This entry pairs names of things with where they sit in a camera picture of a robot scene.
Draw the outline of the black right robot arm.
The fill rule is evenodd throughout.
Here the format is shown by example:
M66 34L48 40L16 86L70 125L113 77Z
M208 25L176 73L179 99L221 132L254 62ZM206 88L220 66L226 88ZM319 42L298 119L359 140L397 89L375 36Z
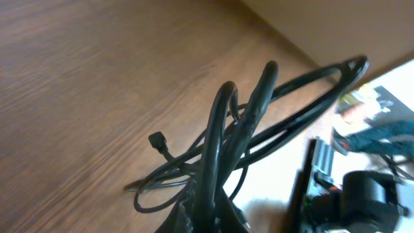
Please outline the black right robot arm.
M413 217L413 185L389 173L346 173L331 177L334 150L322 139L309 142L290 199L285 232L394 232Z

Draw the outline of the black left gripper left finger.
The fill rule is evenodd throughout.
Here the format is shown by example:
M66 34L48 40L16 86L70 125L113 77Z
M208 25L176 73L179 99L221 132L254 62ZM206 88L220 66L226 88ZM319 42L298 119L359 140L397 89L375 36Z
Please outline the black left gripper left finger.
M194 202L194 191L181 194L172 211L155 233L193 233Z

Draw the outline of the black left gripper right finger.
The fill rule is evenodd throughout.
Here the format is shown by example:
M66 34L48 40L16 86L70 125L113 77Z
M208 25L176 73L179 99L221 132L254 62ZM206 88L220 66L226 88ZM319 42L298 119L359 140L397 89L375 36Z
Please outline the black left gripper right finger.
M248 233L223 189L216 196L216 216L222 233Z

